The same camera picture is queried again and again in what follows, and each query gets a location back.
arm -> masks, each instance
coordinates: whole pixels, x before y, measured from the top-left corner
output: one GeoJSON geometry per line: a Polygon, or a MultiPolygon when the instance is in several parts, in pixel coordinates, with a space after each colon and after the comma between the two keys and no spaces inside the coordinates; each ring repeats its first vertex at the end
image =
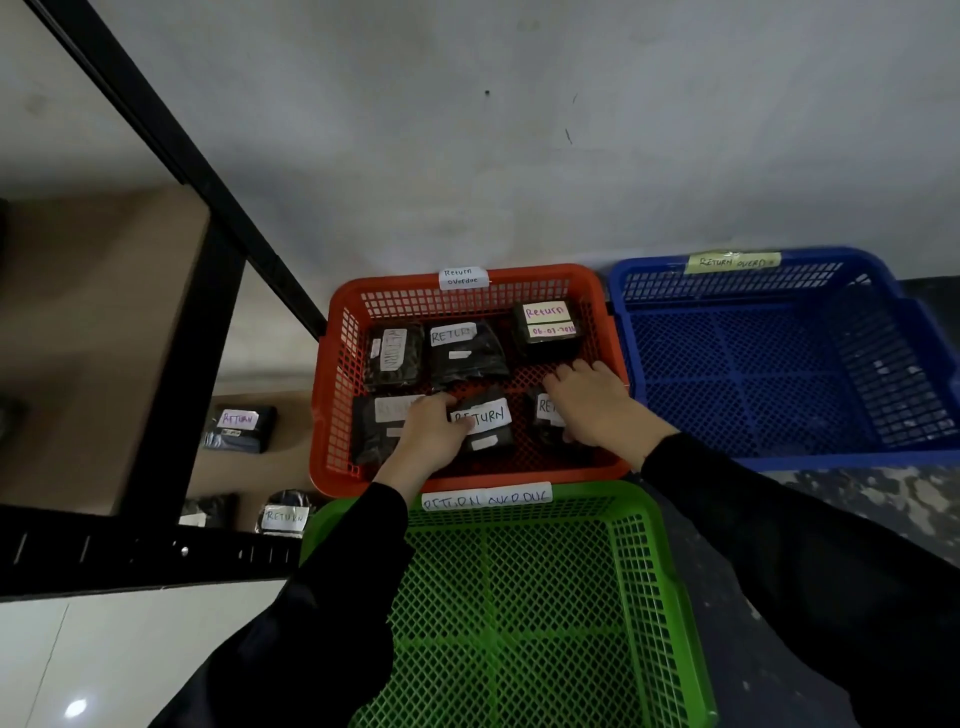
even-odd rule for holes
{"type": "Polygon", "coordinates": [[[603,365],[574,367],[545,382],[571,434],[628,460],[693,521],[787,646],[848,691],[861,725],[956,723],[960,571],[678,433],[603,365]]]}
{"type": "Polygon", "coordinates": [[[447,421],[452,401],[436,395],[410,408],[377,482],[274,603],[217,647],[151,726],[262,722],[275,710],[264,706],[278,698],[283,722],[313,724],[321,716],[324,726],[347,725],[383,690],[394,663],[387,616],[414,555],[403,539],[407,508],[472,425],[447,421]]]}

green plastic basket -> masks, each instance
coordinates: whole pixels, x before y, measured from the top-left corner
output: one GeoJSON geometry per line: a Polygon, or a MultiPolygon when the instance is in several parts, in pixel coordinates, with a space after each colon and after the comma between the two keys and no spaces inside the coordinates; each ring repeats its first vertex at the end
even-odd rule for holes
{"type": "MultiPolygon", "coordinates": [[[[623,481],[410,512],[386,689],[351,725],[702,728],[717,713],[660,509],[623,481]]],[[[306,558],[352,505],[303,535],[306,558]]]]}

plastic basket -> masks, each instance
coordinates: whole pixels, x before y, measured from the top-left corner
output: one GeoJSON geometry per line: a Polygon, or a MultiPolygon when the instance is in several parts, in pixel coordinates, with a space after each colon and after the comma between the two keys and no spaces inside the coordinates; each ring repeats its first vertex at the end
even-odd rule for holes
{"type": "MultiPolygon", "coordinates": [[[[442,291],[437,274],[358,279],[342,285],[330,301],[329,327],[321,340],[313,388],[314,432],[310,448],[310,476],[331,497],[359,496],[369,485],[350,460],[351,402],[364,395],[364,355],[367,332],[387,321],[435,322],[467,316],[509,315],[516,302],[569,298],[584,325],[580,355],[601,359],[628,381],[608,315],[603,289],[596,275],[580,265],[547,265],[490,271],[491,285],[473,290],[442,291]]],[[[530,434],[528,387],[539,384],[554,367],[524,364],[509,335],[500,342],[513,375],[499,382],[507,395],[514,420],[516,446],[512,451],[483,457],[458,458],[428,480],[425,492],[550,481],[554,483],[618,478],[629,470],[624,461],[604,450],[593,454],[586,467],[576,454],[549,450],[530,434]]],[[[492,381],[474,380],[450,387],[458,398],[486,389],[492,381]]],[[[424,383],[414,393],[428,393],[424,383]]]]}
{"type": "MultiPolygon", "coordinates": [[[[713,696],[660,511],[623,481],[410,512],[393,675],[356,726],[703,728],[713,696]]],[[[319,511],[305,558],[352,500],[319,511]]]]}
{"type": "Polygon", "coordinates": [[[920,302],[851,248],[688,274],[611,273],[634,399],[758,471],[960,462],[957,362],[920,302]]]}

tiled floor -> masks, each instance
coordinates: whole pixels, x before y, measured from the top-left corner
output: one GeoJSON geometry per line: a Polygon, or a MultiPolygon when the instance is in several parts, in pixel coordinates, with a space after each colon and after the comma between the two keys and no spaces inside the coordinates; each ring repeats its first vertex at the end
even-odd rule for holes
{"type": "Polygon", "coordinates": [[[281,584],[0,604],[0,725],[146,725],[281,584]]]}

hand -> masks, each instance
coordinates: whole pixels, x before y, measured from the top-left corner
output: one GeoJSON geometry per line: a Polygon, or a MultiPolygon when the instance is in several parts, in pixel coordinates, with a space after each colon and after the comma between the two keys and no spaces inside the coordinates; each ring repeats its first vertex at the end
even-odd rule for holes
{"type": "Polygon", "coordinates": [[[591,368],[583,359],[557,367],[543,387],[566,422],[565,439],[608,449],[639,470],[664,437],[677,432],[630,398],[620,377],[602,361],[591,368]]]}
{"type": "Polygon", "coordinates": [[[453,395],[441,392],[411,404],[400,442],[376,474],[376,482],[399,492],[408,506],[426,479],[449,465],[473,427],[470,417],[455,423],[447,419],[446,409],[456,403],[453,395]]]}

